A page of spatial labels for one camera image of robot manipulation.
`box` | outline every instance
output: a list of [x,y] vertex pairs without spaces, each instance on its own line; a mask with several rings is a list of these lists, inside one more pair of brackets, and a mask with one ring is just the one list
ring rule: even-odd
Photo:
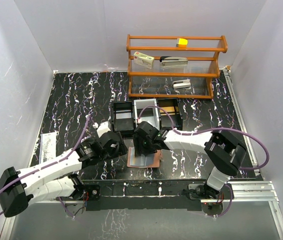
[[154,65],[154,57],[153,56],[148,56],[146,54],[143,54],[139,51],[136,51],[134,54],[133,54],[133,62],[135,64],[138,64],[138,65],[141,65],[145,68],[148,68],[148,69],[152,69],[153,68],[153,65]]

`wooden shelf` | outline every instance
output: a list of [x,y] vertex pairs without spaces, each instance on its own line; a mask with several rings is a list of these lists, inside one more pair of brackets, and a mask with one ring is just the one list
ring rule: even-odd
[[[187,39],[187,47],[177,47],[178,38]],[[128,76],[130,97],[146,98],[199,98],[212,99],[212,79],[220,76],[218,57],[220,53],[226,53],[228,45],[225,36],[131,36],[128,34],[126,42],[128,51]],[[152,69],[134,63],[134,56],[131,51],[179,51],[179,52],[211,52],[212,57],[187,56],[187,66],[162,67],[160,56],[155,56]],[[162,83],[172,79],[191,78],[192,91],[185,89],[178,91],[170,89],[169,93],[162,89]],[[141,83],[142,79],[147,79],[152,85],[148,85],[145,92],[139,89],[145,87]]]

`wall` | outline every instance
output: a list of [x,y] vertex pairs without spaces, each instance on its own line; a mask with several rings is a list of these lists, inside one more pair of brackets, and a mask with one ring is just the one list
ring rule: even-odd
[[[268,0],[231,68],[247,130],[270,152],[263,175],[273,181],[283,213],[283,1]],[[258,162],[265,154],[255,146]]]
[[30,161],[52,78],[14,1],[0,1],[0,176]]
[[127,70],[131,35],[225,35],[231,65],[265,0],[15,0],[50,67]]

